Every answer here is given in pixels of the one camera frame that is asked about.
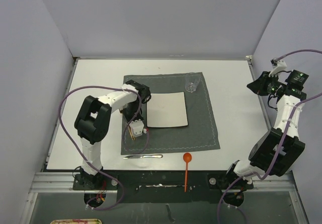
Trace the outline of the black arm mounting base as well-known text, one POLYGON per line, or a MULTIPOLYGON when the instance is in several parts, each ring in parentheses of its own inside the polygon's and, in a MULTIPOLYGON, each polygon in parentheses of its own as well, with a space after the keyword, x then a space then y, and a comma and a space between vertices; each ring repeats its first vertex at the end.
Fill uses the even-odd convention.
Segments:
POLYGON ((218 203, 232 182, 225 171, 107 171, 114 180, 100 176, 95 183, 81 174, 74 177, 73 190, 116 191, 121 203, 218 203))

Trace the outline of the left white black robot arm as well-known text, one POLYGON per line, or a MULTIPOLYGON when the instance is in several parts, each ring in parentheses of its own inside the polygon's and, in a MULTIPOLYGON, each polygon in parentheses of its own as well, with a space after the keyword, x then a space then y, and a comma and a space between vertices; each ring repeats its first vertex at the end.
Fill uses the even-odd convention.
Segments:
POLYGON ((85 156, 81 172, 85 174, 85 184, 91 189, 101 186, 103 177, 101 142, 108 133, 112 113, 119 111, 126 120, 130 135, 138 138, 146 133, 141 106, 151 99, 148 86, 128 80, 119 89, 100 97, 87 96, 76 117, 74 127, 82 142, 85 156))

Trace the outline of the white square plate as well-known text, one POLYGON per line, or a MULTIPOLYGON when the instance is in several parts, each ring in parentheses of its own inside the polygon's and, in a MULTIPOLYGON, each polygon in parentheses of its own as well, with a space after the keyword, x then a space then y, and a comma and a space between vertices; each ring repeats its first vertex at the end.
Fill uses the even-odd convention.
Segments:
POLYGON ((183 92, 152 94, 147 103, 146 112, 148 127, 173 128, 188 126, 183 92))

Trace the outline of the clear plastic cup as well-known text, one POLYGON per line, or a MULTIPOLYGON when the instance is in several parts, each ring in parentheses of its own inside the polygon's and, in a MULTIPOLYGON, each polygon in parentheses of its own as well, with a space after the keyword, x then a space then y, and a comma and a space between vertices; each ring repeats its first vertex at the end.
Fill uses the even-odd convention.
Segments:
POLYGON ((185 90, 189 93, 193 93, 197 90, 197 87, 201 80, 201 74, 199 72, 190 72, 185 75, 185 90))

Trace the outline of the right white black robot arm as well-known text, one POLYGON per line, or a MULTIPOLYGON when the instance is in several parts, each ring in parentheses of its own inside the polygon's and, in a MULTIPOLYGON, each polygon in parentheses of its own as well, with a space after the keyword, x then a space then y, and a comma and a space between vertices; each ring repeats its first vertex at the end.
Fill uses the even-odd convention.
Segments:
POLYGON ((258 96, 277 100, 277 116, 274 126, 254 145, 248 160, 236 161, 224 175, 229 188, 251 183, 255 175, 281 177, 290 169, 305 149, 299 139, 298 123, 306 100, 303 85, 308 75, 297 70, 289 71, 284 83, 277 75, 262 72, 247 88, 258 96))

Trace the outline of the gold fork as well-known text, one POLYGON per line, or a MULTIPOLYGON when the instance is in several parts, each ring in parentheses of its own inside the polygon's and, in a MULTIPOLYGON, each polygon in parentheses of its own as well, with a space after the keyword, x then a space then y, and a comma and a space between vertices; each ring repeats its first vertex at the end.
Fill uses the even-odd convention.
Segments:
POLYGON ((135 141, 135 136, 133 135, 132 128, 131 128, 131 126, 130 126, 130 125, 128 126, 128 131, 129 131, 129 134, 130 134, 131 139, 132 139, 133 141, 135 141))

